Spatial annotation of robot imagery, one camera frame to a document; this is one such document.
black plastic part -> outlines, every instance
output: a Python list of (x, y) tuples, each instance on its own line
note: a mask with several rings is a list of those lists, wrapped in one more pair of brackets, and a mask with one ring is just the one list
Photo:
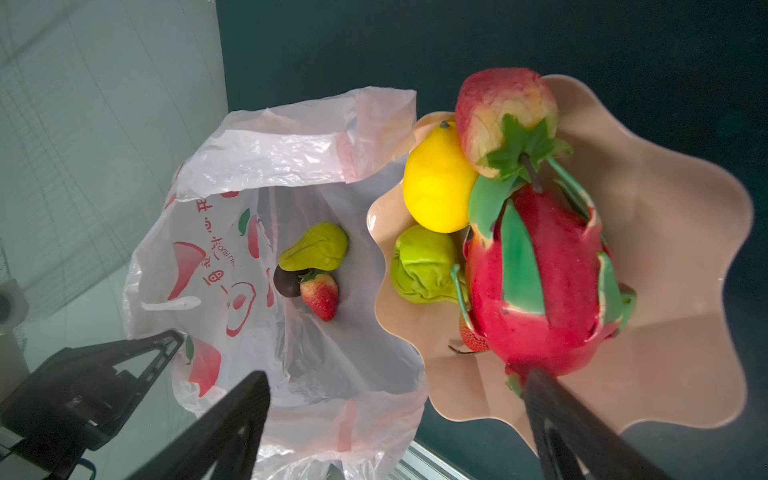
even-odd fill
[(523, 400), (547, 480), (583, 480), (577, 457), (598, 480), (672, 480), (546, 372), (530, 373)]
[(264, 372), (252, 372), (127, 480), (250, 480), (270, 408)]
[[(85, 449), (97, 450), (120, 432), (182, 342), (168, 330), (55, 353), (0, 403), (0, 423), (24, 437), (12, 452), (50, 479), (68, 478)], [(152, 351), (157, 355), (138, 378), (114, 368)]]

black cable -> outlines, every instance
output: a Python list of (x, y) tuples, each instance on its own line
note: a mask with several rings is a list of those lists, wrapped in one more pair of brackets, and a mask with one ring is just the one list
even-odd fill
[(78, 460), (78, 465), (83, 465), (85, 468), (91, 471), (90, 480), (96, 479), (96, 465), (94, 465), (93, 462), (86, 460), (85, 458), (81, 458)]

white plastic bag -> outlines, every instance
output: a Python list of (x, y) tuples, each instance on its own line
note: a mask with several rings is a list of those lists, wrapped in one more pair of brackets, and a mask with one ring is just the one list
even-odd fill
[[(397, 163), (374, 173), (408, 150), (414, 121), (415, 92), (389, 88), (233, 112), (177, 173), (134, 251), (124, 328), (188, 335), (171, 363), (184, 408), (202, 415), (266, 372), (254, 478), (324, 478), (330, 462), (347, 478), (384, 478), (413, 439), (423, 364), (374, 317), (384, 259), (366, 211), (402, 177)], [(349, 235), (328, 323), (271, 285), (277, 254), (321, 220)]]

dark green table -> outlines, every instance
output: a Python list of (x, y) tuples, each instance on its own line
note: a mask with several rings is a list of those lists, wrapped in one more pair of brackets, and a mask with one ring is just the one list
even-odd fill
[[(765, 2), (217, 0), (217, 10), (230, 110), (380, 85), (417, 90), (423, 115), (453, 110), (475, 71), (527, 66), (581, 79), (640, 136), (739, 177), (756, 223), (725, 305), (746, 408), (720, 429), (644, 423), (624, 437), (675, 478), (768, 478)], [(417, 438), (476, 478), (541, 477), (495, 420), (449, 422), (427, 405)]]

dark round fruit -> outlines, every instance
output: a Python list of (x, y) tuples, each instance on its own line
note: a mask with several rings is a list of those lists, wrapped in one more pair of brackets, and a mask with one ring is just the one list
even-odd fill
[(280, 265), (275, 269), (272, 281), (275, 283), (277, 292), (282, 296), (295, 297), (301, 296), (301, 276), (309, 272), (307, 270), (297, 270), (296, 272), (286, 272)]

